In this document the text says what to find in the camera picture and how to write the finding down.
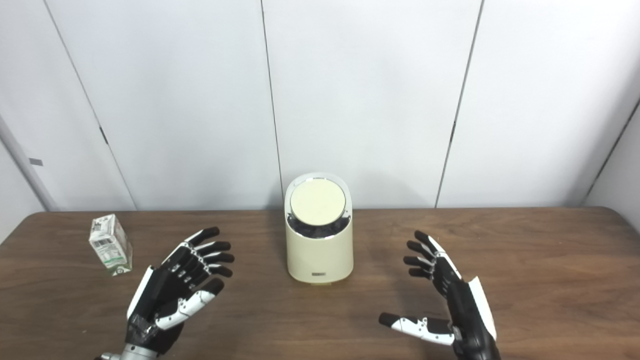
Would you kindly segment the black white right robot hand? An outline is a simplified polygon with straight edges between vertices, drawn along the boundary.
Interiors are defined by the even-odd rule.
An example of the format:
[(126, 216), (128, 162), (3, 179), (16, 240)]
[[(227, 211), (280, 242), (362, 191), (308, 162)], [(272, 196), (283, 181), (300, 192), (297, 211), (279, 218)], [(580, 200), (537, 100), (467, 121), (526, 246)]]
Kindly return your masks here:
[(417, 256), (404, 256), (412, 277), (425, 278), (446, 301), (448, 319), (400, 316), (382, 312), (378, 322), (391, 330), (451, 348), (458, 360), (500, 360), (498, 332), (478, 276), (466, 281), (450, 255), (434, 237), (414, 231), (407, 248)]

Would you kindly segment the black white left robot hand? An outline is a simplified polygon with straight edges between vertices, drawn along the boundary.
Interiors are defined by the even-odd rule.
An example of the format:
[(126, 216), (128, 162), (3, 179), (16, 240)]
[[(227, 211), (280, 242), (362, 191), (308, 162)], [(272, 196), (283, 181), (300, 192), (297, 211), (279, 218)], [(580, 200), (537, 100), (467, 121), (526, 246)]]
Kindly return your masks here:
[(234, 262), (218, 227), (203, 228), (158, 266), (149, 266), (126, 311), (121, 360), (157, 360), (178, 341), (189, 321), (224, 289)]

